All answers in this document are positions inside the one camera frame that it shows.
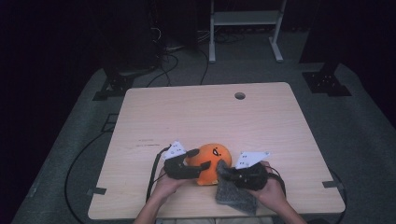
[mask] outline white sticker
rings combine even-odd
[[[242,152],[235,164],[235,169],[248,168],[269,157],[269,152]]]
[[[180,142],[175,141],[165,152],[165,154],[163,155],[163,159],[169,160],[186,153],[187,153],[186,149],[184,149],[184,147],[180,144]]]

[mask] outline wooden table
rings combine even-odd
[[[235,96],[245,95],[245,99]],[[226,146],[236,162],[241,151],[269,151],[267,159],[286,183],[300,214],[341,213],[337,188],[287,83],[131,89],[125,95],[89,217],[135,218],[145,204],[156,154],[175,140],[187,150],[207,143]],[[157,174],[163,166],[160,161]],[[158,217],[243,217],[216,204],[216,186],[182,186]],[[273,212],[262,205],[257,215]]]

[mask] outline metal stand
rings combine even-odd
[[[280,10],[271,11],[228,11],[215,12],[214,1],[210,6],[210,42],[209,42],[209,62],[216,62],[215,48],[215,26],[217,25],[262,25],[274,24],[276,26],[274,36],[269,37],[269,41],[278,63],[283,62],[283,57],[277,46],[277,38],[280,25],[283,20],[287,0],[283,0]]]
[[[305,72],[304,79],[313,93],[327,93],[329,96],[351,96],[346,86],[341,85],[334,72],[339,62],[327,62],[319,72]]]

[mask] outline floor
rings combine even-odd
[[[200,45],[202,51],[182,49],[165,55],[163,70],[168,71],[168,77],[162,75],[154,80],[163,73],[159,68],[138,77],[133,88],[146,88],[148,84],[149,88],[154,88],[289,83],[334,179],[340,179],[340,193],[346,199],[343,215],[304,215],[304,218],[324,218],[330,223],[341,216],[341,223],[394,222],[395,129],[364,90],[358,76],[342,64],[335,75],[351,96],[330,97],[311,92],[302,73],[318,71],[322,63],[298,63],[307,32],[280,34],[278,43],[283,63],[276,62],[268,43],[269,35],[240,35],[241,41],[217,44],[217,61],[211,64],[207,64],[206,59],[207,43]],[[122,97],[92,100],[105,79],[103,70],[92,75],[13,223],[132,222],[95,221],[87,216],[92,190],[111,139],[111,132],[103,130],[114,125],[123,100]],[[274,217],[274,222],[281,223],[281,220]]]

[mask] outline orange object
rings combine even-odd
[[[189,166],[200,166],[202,163],[210,161],[210,167],[203,170],[197,179],[198,185],[216,185],[218,184],[218,173],[216,167],[219,160],[224,160],[228,167],[231,167],[232,158],[227,147],[212,143],[198,148],[199,153],[193,157],[187,157],[186,163]]]

